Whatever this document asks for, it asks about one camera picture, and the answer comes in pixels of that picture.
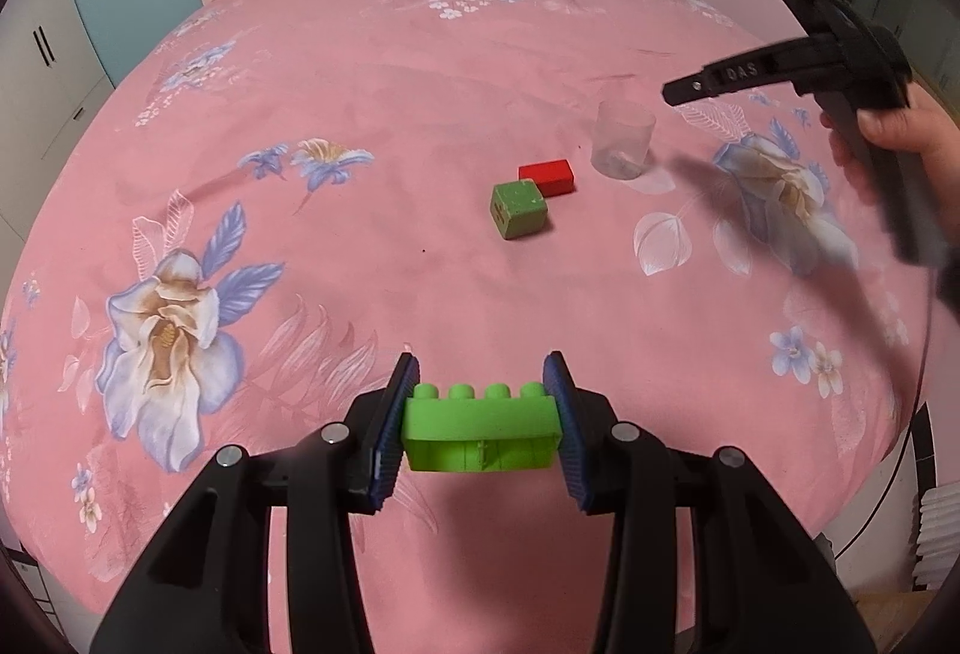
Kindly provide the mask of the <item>person's right hand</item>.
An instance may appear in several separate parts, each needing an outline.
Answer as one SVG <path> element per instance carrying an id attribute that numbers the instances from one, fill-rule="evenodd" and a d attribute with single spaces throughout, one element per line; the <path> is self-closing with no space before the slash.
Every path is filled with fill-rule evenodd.
<path id="1" fill-rule="evenodd" d="M 887 150 L 919 155 L 934 189 L 942 214 L 958 211 L 958 127 L 942 106 L 919 83 L 908 87 L 907 108 L 887 111 L 857 111 L 859 131 L 871 143 Z M 825 111 L 820 122 L 830 131 L 830 147 L 836 165 L 866 204 L 878 202 L 866 168 L 851 154 Z"/>

